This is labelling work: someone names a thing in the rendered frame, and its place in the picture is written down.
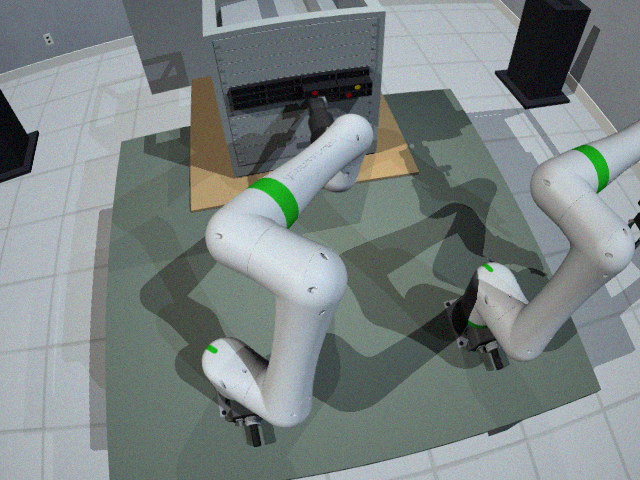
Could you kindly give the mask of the tan flat board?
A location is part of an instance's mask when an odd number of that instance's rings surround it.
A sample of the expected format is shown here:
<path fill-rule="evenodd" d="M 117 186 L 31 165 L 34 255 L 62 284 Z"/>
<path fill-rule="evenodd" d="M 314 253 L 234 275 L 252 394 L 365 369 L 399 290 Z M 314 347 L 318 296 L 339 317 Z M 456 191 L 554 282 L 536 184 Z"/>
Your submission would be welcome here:
<path fill-rule="evenodd" d="M 223 207 L 269 174 L 234 178 L 211 76 L 191 81 L 191 212 Z M 381 92 L 377 152 L 366 154 L 356 182 L 419 174 L 419 170 Z"/>

